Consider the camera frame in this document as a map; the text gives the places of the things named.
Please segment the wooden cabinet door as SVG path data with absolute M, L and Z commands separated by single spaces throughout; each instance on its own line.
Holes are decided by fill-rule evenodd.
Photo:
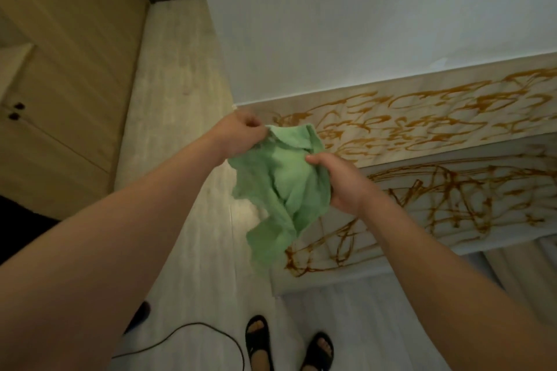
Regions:
M 9 103 L 37 128 L 111 171 L 148 0 L 0 0 L 36 46 Z
M 11 113 L 0 107 L 0 196 L 65 220 L 111 192 L 108 172 Z

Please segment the green cleaning cloth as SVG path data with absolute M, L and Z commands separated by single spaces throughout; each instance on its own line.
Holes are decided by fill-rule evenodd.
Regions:
M 227 160 L 236 171 L 232 196 L 262 214 L 246 234 L 258 271 L 273 268 L 292 243 L 330 207 L 329 171 L 307 162 L 325 151 L 312 124 L 267 126 L 266 138 Z

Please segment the person's left forearm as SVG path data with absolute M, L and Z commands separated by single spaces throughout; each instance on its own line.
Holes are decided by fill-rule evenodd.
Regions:
M 0 266 L 0 371 L 107 366 L 228 139 L 212 129 Z

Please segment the black floor mat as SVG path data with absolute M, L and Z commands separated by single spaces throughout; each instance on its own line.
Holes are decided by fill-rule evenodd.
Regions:
M 59 222 L 0 196 L 0 266 Z

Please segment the person's right forearm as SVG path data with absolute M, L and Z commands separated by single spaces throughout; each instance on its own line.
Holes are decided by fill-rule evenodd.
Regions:
M 359 199 L 421 325 L 453 371 L 557 371 L 557 335 L 382 191 Z

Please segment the person's left foot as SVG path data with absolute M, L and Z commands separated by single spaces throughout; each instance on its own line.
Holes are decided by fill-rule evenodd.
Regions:
M 248 328 L 246 333 L 251 334 L 253 332 L 259 333 L 265 328 L 264 323 L 261 320 L 253 322 Z M 257 350 L 249 354 L 250 364 L 252 371 L 270 371 L 270 363 L 268 359 L 268 354 L 264 350 Z

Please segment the person's right hand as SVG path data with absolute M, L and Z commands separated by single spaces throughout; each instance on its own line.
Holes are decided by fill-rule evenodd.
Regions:
M 331 205 L 344 213 L 362 218 L 366 203 L 375 192 L 371 181 L 355 165 L 340 157 L 335 168 L 324 169 L 329 173 Z

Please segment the person's left hand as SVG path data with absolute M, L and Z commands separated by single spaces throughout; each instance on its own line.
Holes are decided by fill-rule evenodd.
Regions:
M 222 118 L 210 131 L 210 138 L 216 144 L 219 156 L 222 161 L 229 158 L 239 156 L 254 145 L 243 144 L 240 140 L 240 121 L 238 119 L 238 111 L 245 109 L 236 109 L 232 113 Z

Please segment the narrow marble step brown scribbles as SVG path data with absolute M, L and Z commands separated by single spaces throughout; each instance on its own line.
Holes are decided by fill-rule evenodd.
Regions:
M 250 102 L 363 168 L 557 132 L 557 52 Z

